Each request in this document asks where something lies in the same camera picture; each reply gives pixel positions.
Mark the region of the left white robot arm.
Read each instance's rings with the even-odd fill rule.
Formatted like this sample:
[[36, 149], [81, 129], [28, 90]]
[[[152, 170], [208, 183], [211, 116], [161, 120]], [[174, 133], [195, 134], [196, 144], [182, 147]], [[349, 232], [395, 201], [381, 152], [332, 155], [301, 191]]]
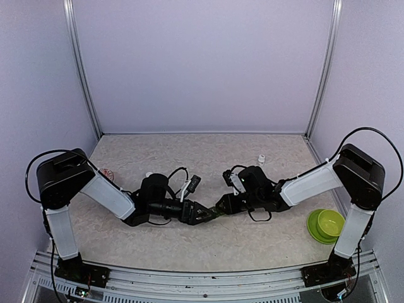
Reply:
[[130, 192], [110, 180], [82, 149], [76, 148], [37, 155], [28, 164], [26, 179], [33, 164], [45, 156], [49, 159], [36, 170], [39, 197], [34, 201], [41, 205], [45, 227], [59, 259], [64, 261], [64, 271], [76, 281], [88, 275], [88, 266], [81, 261], [76, 245], [69, 211], [71, 201], [79, 195], [98, 203], [130, 227], [149, 223], [151, 216], [175, 219], [190, 226], [216, 218], [213, 210], [187, 198], [199, 184], [196, 175], [186, 179], [179, 194], [170, 187], [170, 177], [159, 173], [145, 177], [140, 188]]

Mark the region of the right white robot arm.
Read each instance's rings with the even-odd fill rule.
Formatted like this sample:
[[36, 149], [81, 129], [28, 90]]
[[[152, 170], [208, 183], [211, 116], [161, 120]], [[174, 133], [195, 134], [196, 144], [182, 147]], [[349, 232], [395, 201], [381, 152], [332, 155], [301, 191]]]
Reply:
[[346, 144], [325, 163], [278, 182], [271, 181], [260, 166], [245, 167], [240, 172], [227, 170], [223, 178], [234, 191], [224, 194], [215, 207], [226, 215], [258, 208], [280, 213], [328, 192], [344, 190], [352, 206], [333, 248], [336, 256], [323, 266], [323, 275], [336, 280], [346, 272], [346, 259], [353, 256], [382, 202], [385, 176], [381, 163], [353, 144]]

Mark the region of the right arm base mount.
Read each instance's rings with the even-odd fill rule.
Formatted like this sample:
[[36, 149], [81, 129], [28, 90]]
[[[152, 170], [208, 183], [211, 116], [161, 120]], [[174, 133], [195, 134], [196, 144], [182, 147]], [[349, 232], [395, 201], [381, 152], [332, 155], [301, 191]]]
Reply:
[[352, 257], [343, 258], [336, 255], [334, 250], [326, 262], [305, 266], [300, 271], [305, 287], [331, 283], [357, 274]]

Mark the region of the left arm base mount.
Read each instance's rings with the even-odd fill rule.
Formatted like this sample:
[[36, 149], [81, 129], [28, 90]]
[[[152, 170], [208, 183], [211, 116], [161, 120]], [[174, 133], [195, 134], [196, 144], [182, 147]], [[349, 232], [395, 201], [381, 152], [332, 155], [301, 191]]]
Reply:
[[104, 266], [93, 265], [83, 262], [81, 254], [71, 259], [61, 259], [57, 261], [54, 272], [58, 278], [68, 281], [105, 288], [109, 278], [110, 270]]

